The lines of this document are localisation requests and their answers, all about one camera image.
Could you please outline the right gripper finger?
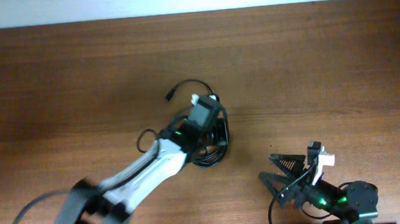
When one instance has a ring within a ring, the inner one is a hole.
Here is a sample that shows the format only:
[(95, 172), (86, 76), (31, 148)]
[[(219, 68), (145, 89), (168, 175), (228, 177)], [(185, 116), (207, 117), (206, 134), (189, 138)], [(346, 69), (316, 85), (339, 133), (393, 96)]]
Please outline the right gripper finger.
[[(261, 180), (263, 185), (267, 187), (267, 189), (270, 191), (270, 193), (274, 196), (276, 195), (281, 189), (286, 187), (294, 178), (292, 177), (287, 177), (283, 175), (276, 175), (272, 173), (265, 173), (265, 172), (260, 172), (258, 175), (258, 179)], [(295, 196), (295, 191), (296, 187), (293, 186), (291, 189), (289, 189), (289, 192), (287, 193), (287, 203), (290, 202), (294, 196)], [(282, 201), (277, 200), (276, 201), (279, 205), (285, 205), (287, 203), (282, 203)]]
[(299, 176), (304, 169), (306, 156), (301, 154), (272, 154), (270, 160), (285, 173), (287, 177)]

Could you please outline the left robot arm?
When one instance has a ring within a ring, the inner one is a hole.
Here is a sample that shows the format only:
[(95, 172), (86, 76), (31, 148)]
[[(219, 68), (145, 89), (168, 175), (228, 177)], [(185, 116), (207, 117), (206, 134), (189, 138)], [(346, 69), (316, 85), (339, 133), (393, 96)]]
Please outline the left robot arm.
[(76, 183), (54, 224), (130, 224), (134, 210), (154, 189), (197, 160), (206, 147), (204, 136), (224, 112), (216, 95), (192, 95), (192, 110), (181, 125), (161, 130), (132, 165), (96, 185)]

